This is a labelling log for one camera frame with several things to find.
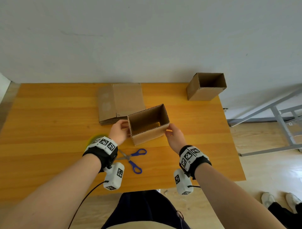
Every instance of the wristband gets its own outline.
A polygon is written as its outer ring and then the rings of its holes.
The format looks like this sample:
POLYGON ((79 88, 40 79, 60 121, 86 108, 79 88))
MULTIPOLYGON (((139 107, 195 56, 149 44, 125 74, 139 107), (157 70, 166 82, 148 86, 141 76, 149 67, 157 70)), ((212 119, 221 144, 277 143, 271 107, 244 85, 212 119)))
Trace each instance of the wristband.
POLYGON ((111 169, 114 160, 117 157, 117 144, 110 138, 101 137, 92 142, 89 146, 87 146, 84 154, 93 154, 98 157, 101 161, 101 170, 100 172, 104 172, 104 168, 111 169))
POLYGON ((202 153, 200 149, 195 146, 187 145, 182 147, 179 152, 179 156, 179 166, 184 171, 184 173, 188 177, 191 176, 193 180, 195 180, 195 170, 200 164, 208 163, 212 165, 209 157, 202 153))

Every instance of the wooden tabletop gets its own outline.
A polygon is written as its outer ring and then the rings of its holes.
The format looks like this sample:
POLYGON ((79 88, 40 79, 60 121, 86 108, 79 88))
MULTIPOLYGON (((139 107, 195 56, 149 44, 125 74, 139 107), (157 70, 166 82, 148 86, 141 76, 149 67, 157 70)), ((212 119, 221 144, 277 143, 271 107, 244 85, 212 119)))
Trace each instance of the wooden tabletop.
MULTIPOLYGON (((0 201, 26 197, 81 158, 91 136, 109 133, 111 125, 98 123, 96 95, 104 85, 21 85, 0 134, 0 201)), ((146 108, 163 103, 170 122, 182 130, 188 144, 207 154, 213 167, 231 180, 245 180, 219 97, 188 101, 186 86, 187 83, 143 83, 146 108)), ((143 173, 137 175, 126 160, 119 161, 125 166, 121 188, 108 191, 99 187, 92 195, 176 186, 173 173, 179 168, 179 156, 171 150, 165 136, 138 146, 128 139, 119 148, 126 154, 139 148, 148 151, 133 158, 143 173)), ((91 188, 104 178, 105 173, 98 174, 91 188)))

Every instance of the forearm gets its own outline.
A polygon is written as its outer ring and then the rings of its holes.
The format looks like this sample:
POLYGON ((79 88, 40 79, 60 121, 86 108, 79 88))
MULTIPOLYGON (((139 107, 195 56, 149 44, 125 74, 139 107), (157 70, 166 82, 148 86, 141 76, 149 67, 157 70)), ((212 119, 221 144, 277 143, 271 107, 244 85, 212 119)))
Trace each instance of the forearm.
POLYGON ((199 165, 195 178, 225 229, 284 229, 263 205, 211 165, 199 165))
POLYGON ((100 169, 95 155, 83 156, 19 203, 1 229, 67 228, 100 169))

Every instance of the black pants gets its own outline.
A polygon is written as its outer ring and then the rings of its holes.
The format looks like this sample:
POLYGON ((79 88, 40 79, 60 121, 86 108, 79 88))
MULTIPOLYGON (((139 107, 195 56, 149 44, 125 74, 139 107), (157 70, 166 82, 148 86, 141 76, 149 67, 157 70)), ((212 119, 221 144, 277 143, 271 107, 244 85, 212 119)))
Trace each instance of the black pants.
POLYGON ((102 229, 132 221, 155 221, 177 229, 190 229, 171 202, 156 190, 123 193, 102 229))
POLYGON ((296 205, 298 214, 281 207, 277 202, 272 203, 268 210, 288 229, 302 228, 302 203, 296 205))

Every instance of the beige shirt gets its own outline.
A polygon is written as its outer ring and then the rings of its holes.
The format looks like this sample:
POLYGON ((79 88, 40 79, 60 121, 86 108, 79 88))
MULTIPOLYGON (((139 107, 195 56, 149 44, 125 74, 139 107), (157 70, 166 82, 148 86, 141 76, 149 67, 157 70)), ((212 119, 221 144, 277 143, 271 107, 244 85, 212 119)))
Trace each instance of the beige shirt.
POLYGON ((135 221, 135 222, 128 222, 124 224, 114 225, 112 227, 108 227, 108 229, 134 229, 134 228, 141 228, 141 229, 173 229, 166 224, 161 224, 158 222, 153 221, 135 221))

